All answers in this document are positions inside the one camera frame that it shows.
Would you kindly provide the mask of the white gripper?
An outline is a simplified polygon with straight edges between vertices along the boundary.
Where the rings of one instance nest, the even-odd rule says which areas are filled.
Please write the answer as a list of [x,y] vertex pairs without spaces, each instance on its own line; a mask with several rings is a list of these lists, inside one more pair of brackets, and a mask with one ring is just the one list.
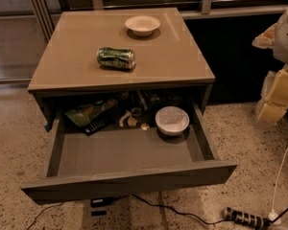
[[274,47],[274,58],[287,63],[278,72],[268,72],[255,109],[257,121],[274,125],[288,110],[288,9],[276,24],[252,41],[252,46],[259,49]]

